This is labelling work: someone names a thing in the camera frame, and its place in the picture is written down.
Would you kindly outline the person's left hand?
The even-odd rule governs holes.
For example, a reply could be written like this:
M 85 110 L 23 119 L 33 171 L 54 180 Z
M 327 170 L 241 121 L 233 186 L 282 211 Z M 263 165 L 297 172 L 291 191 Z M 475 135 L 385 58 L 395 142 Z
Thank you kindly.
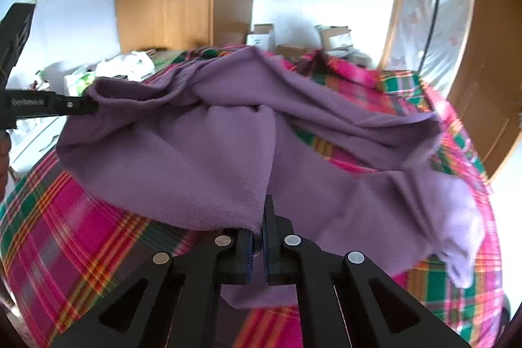
M 5 198 L 6 186 L 9 179 L 11 138 L 6 131 L 1 131 L 0 137 L 0 200 Z

